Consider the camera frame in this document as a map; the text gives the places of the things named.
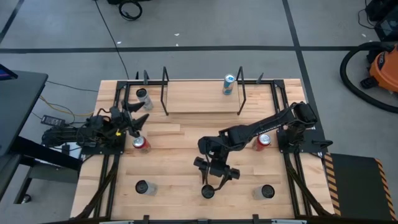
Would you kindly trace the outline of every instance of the vacuum hose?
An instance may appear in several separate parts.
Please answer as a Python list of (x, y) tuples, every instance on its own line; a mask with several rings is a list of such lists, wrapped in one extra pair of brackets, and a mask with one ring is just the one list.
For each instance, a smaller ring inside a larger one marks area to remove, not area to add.
[(370, 97), (369, 95), (367, 95), (363, 91), (361, 91), (359, 88), (354, 86), (353, 83), (351, 83), (351, 81), (347, 77), (347, 64), (348, 64), (349, 60), (351, 59), (351, 57), (353, 57), (359, 51), (362, 51), (362, 50), (383, 50), (383, 51), (391, 52), (393, 49), (394, 49), (394, 46), (389, 45), (389, 44), (385, 44), (385, 43), (382, 43), (382, 42), (368, 42), (368, 43), (359, 45), (354, 50), (348, 52), (348, 54), (344, 57), (343, 61), (341, 62), (341, 65), (340, 65), (340, 77), (341, 77), (341, 80), (343, 81), (344, 85), (350, 91), (352, 91), (356, 96), (361, 98), (362, 100), (364, 100), (364, 101), (366, 101), (366, 102), (372, 104), (373, 106), (378, 107), (378, 108), (380, 108), (382, 110), (385, 110), (385, 111), (388, 111), (388, 112), (392, 112), (392, 113), (398, 113), (398, 107), (385, 104), (385, 103), (383, 103), (381, 101), (378, 101), (378, 100)]

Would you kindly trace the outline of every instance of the silver can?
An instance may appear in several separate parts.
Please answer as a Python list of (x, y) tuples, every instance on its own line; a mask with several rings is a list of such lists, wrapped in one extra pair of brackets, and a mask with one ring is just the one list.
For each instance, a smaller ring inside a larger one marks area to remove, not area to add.
[(256, 200), (263, 200), (267, 198), (273, 198), (275, 195), (275, 190), (271, 185), (263, 185), (257, 187), (252, 192), (253, 198)]
[(140, 102), (145, 102), (144, 109), (145, 110), (152, 110), (154, 105), (152, 104), (152, 100), (150, 100), (148, 92), (146, 89), (141, 88), (136, 92), (137, 98)]
[(145, 180), (140, 180), (136, 184), (136, 192), (139, 194), (155, 196), (157, 193), (157, 185)]
[(271, 137), (268, 134), (260, 134), (253, 142), (253, 149), (255, 151), (263, 151), (271, 144)]
[(227, 74), (224, 77), (223, 93), (225, 95), (230, 95), (232, 93), (234, 82), (235, 82), (235, 76), (233, 76), (232, 74)]

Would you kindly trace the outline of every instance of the gray floor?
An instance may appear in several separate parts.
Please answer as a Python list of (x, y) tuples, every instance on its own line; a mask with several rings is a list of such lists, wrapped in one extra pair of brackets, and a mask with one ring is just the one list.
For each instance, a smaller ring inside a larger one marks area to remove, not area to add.
[[(119, 47), (293, 46), (282, 0), (152, 0), (142, 3), (144, 13), (136, 22), (123, 20), (117, 7), (105, 0), (98, 3)], [(0, 2), (0, 30), (16, 4), (16, 0)], [(301, 46), (354, 46), (378, 40), (373, 30), (357, 24), (363, 0), (289, 0), (289, 4)], [(113, 47), (91, 0), (25, 0), (0, 43), (0, 50), (83, 47)], [(345, 53), (303, 52), (325, 135), (335, 142), (329, 150), (383, 161), (392, 198), (398, 202), (398, 174), (394, 172), (398, 117), (366, 104), (343, 86), (339, 67)], [(262, 72), (264, 78), (302, 77), (294, 51), (123, 52), (121, 56), (130, 77), (146, 69), (151, 78), (160, 78), (162, 67), (167, 66), (171, 78), (220, 78), (240, 65), (248, 78)], [(358, 54), (349, 64), (355, 82), (366, 76), (364, 56)], [(51, 81), (80, 88), (98, 89), (100, 80), (126, 77), (117, 53), (0, 54), (0, 63), (14, 70), (48, 73)], [(369, 94), (397, 104), (396, 96), (387, 91)], [(52, 84), (46, 85), (43, 96), (75, 113), (90, 112), (96, 99), (95, 93)], [(71, 120), (42, 102), (34, 112)], [(21, 135), (40, 142), (46, 129), (30, 116)], [(18, 169), (13, 186), (18, 186), (25, 172), (26, 167)], [(12, 204), (16, 189), (11, 187), (0, 203), (2, 223), (65, 220), (75, 187), (37, 180), (28, 190), (34, 200), (25, 205)]]

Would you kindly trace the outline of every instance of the black hose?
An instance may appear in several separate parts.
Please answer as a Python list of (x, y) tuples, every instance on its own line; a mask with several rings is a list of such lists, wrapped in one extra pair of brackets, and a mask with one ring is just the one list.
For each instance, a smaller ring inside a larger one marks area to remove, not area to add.
[(382, 42), (368, 42), (365, 44), (359, 45), (357, 48), (354, 50), (348, 52), (348, 54), (344, 57), (343, 61), (341, 62), (340, 65), (340, 77), (341, 80), (343, 81), (344, 85), (352, 91), (356, 96), (361, 98), (362, 100), (372, 104), (375, 107), (378, 107), (382, 110), (391, 112), (391, 113), (398, 113), (398, 107), (396, 106), (391, 106), (388, 104), (385, 104), (381, 101), (378, 101), (369, 95), (365, 94), (363, 91), (361, 91), (359, 88), (354, 86), (351, 81), (347, 77), (347, 64), (351, 57), (353, 57), (356, 53), (362, 50), (383, 50), (387, 52), (391, 52), (394, 49), (394, 46), (382, 43)]
[[(139, 9), (139, 14), (137, 16), (131, 16), (128, 12), (123, 11), (123, 6), (127, 3), (132, 3), (134, 5), (136, 5)], [(127, 21), (135, 21), (136, 19), (140, 18), (142, 15), (142, 7), (141, 5), (136, 1), (136, 0), (125, 0), (122, 1), (119, 4), (119, 13), (122, 16), (123, 19), (127, 20)]]

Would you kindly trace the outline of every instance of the yellow cable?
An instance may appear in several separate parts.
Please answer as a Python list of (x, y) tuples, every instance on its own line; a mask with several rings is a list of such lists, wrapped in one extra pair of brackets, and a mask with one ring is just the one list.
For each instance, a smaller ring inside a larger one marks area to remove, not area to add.
[(51, 107), (52, 109), (54, 109), (54, 110), (56, 110), (56, 111), (59, 111), (59, 112), (61, 112), (61, 113), (71, 114), (71, 115), (74, 115), (74, 116), (91, 116), (91, 115), (94, 113), (94, 112), (91, 112), (91, 113), (87, 113), (87, 114), (73, 114), (73, 113), (71, 113), (71, 112), (69, 112), (69, 111), (64, 111), (64, 110), (60, 110), (60, 109), (58, 109), (58, 108), (53, 107), (53, 106), (51, 105), (51, 103), (49, 103), (47, 100), (45, 100), (45, 98), (44, 98), (43, 96), (40, 96), (40, 99), (41, 99), (45, 104), (47, 104), (49, 107)]

